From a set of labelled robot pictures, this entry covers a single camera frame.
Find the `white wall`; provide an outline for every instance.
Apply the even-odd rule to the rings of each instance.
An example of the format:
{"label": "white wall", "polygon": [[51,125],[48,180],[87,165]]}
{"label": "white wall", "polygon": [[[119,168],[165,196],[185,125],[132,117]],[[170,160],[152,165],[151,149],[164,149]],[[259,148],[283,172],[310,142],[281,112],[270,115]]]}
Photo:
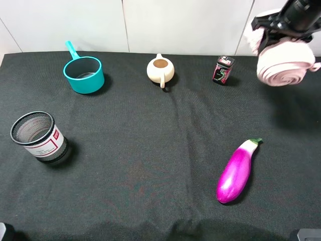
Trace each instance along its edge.
{"label": "white wall", "polygon": [[[66,40],[85,51],[251,55],[245,25],[285,2],[0,0],[0,60],[12,52],[65,51]],[[317,33],[310,43],[317,55],[320,42]]]}
{"label": "white wall", "polygon": [[131,52],[234,55],[253,0],[123,0]]}
{"label": "white wall", "polygon": [[[284,6],[286,0],[255,0],[252,11],[250,12],[247,24],[250,24],[253,18],[265,11],[272,9],[280,9]],[[321,32],[315,33],[313,35],[312,42],[309,43],[311,49],[316,56],[321,56]],[[237,49],[236,55],[253,55],[246,38],[242,36],[239,47]]]}
{"label": "white wall", "polygon": [[0,0],[0,18],[23,52],[128,52],[121,0]]}

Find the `mesh cylinder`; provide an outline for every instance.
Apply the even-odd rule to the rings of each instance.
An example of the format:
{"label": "mesh cylinder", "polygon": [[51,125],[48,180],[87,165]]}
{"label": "mesh cylinder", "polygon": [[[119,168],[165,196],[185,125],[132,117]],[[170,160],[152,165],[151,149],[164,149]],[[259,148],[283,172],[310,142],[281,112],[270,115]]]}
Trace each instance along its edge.
{"label": "mesh cylinder", "polygon": [[23,146],[39,161],[53,163],[68,150],[68,140],[46,112],[35,111],[20,117],[11,128],[12,140]]}

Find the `toy eggplant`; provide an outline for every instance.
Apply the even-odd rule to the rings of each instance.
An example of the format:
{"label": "toy eggplant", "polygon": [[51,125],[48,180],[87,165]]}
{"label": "toy eggplant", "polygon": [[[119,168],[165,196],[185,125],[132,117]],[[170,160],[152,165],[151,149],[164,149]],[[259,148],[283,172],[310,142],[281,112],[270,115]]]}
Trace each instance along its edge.
{"label": "toy eggplant", "polygon": [[260,141],[261,138],[249,139],[233,153],[217,185],[219,202],[231,202],[241,194],[250,176],[252,154]]}

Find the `green stem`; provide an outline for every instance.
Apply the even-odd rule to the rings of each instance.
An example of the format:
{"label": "green stem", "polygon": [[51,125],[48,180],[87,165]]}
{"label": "green stem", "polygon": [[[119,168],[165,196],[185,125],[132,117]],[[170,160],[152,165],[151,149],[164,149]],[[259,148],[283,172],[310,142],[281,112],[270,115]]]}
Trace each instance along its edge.
{"label": "green stem", "polygon": [[250,139],[250,141],[258,145],[262,141],[262,138]]}

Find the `rolled pink cloth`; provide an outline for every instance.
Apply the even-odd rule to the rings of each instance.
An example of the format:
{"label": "rolled pink cloth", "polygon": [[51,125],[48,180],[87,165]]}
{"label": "rolled pink cloth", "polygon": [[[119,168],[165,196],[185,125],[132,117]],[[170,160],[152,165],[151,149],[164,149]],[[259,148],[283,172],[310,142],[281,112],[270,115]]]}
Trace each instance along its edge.
{"label": "rolled pink cloth", "polygon": [[[263,33],[263,28],[253,31],[250,25],[244,31],[255,55],[258,54]],[[257,77],[270,86],[298,84],[307,70],[314,72],[320,67],[321,63],[315,62],[315,56],[306,42],[285,37],[279,43],[266,47],[259,54]]]}

